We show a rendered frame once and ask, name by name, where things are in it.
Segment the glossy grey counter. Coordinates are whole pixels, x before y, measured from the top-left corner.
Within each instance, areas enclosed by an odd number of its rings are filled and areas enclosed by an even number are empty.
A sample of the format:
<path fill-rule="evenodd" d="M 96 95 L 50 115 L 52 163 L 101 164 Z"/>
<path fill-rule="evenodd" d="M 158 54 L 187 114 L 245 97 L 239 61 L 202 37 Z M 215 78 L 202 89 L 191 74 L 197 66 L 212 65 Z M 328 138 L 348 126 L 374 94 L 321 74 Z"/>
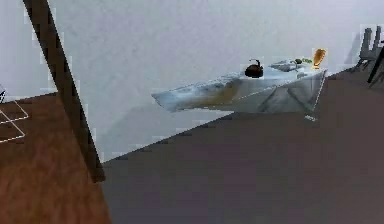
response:
<path fill-rule="evenodd" d="M 242 72 L 157 92 L 156 103 L 169 112 L 207 109 L 255 114 L 314 113 L 326 78 L 325 69 L 283 72 L 266 68 L 261 78 Z"/>

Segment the black kettle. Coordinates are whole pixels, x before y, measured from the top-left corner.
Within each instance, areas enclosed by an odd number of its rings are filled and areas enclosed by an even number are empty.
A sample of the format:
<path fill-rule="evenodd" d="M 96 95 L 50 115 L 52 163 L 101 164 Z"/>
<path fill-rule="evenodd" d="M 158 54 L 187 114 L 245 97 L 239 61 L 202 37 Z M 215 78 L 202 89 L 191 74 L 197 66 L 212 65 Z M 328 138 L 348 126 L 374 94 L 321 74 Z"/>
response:
<path fill-rule="evenodd" d="M 250 65 L 245 69 L 245 75 L 251 78 L 260 78 L 264 74 L 264 68 L 258 59 L 250 59 Z"/>

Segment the grey chair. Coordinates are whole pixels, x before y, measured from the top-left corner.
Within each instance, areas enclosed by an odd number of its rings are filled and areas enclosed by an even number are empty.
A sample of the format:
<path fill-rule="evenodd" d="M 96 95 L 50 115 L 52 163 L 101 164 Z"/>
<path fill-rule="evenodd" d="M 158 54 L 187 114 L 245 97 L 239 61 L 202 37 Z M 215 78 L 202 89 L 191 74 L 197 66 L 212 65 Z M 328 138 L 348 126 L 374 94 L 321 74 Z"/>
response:
<path fill-rule="evenodd" d="M 372 29 L 366 28 L 363 34 L 363 41 L 360 48 L 359 60 L 356 66 L 353 68 L 353 72 L 358 70 L 360 67 L 367 68 L 370 62 L 377 59 L 381 47 L 379 46 L 381 41 L 382 27 L 377 26 L 375 31 L 375 37 L 372 37 Z"/>

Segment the black table leg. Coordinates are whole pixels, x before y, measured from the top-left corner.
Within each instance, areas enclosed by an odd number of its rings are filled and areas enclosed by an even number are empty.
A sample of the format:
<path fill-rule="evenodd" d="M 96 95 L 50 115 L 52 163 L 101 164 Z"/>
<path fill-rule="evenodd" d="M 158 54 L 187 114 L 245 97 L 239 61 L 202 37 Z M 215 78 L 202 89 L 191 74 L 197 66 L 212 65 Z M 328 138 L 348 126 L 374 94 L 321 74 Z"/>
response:
<path fill-rule="evenodd" d="M 372 80 L 382 62 L 382 60 L 384 59 L 384 46 L 381 48 L 380 50 L 380 53 L 375 61 L 375 64 L 373 66 L 373 68 L 371 69 L 371 72 L 370 72 L 370 75 L 369 75 L 369 78 L 367 80 L 367 83 L 372 83 Z"/>

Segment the dark brown door frame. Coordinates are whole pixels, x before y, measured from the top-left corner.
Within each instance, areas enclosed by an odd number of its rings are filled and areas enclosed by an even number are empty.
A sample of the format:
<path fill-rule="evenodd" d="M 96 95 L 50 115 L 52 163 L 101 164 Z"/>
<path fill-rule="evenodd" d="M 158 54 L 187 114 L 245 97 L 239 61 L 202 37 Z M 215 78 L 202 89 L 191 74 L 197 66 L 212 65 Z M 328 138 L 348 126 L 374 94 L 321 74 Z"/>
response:
<path fill-rule="evenodd" d="M 52 79 L 94 183 L 106 179 L 48 0 L 23 0 Z"/>

